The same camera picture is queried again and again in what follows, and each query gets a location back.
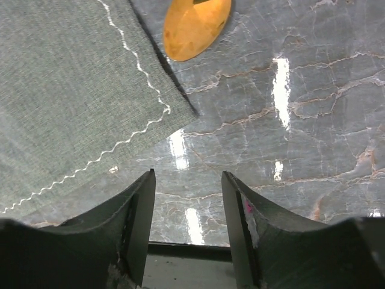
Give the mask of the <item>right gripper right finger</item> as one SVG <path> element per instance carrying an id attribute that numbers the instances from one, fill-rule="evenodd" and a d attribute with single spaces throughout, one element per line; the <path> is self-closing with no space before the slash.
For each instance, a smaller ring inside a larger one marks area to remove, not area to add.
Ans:
<path id="1" fill-rule="evenodd" d="M 230 172 L 221 178 L 238 288 L 383 288 L 384 218 L 299 216 Z"/>

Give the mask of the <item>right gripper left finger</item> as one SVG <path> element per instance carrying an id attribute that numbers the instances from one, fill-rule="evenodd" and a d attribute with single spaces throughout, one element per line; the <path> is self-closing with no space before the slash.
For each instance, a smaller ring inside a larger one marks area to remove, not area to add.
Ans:
<path id="1" fill-rule="evenodd" d="M 1 220 L 2 288 L 140 288 L 155 202 L 154 170 L 58 226 Z"/>

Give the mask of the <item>grey cloth napkin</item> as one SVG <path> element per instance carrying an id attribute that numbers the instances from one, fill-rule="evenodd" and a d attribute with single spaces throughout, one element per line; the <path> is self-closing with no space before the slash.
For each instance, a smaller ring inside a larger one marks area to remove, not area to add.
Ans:
<path id="1" fill-rule="evenodd" d="M 195 118 L 129 1 L 1 2 L 1 216 L 115 172 Z"/>

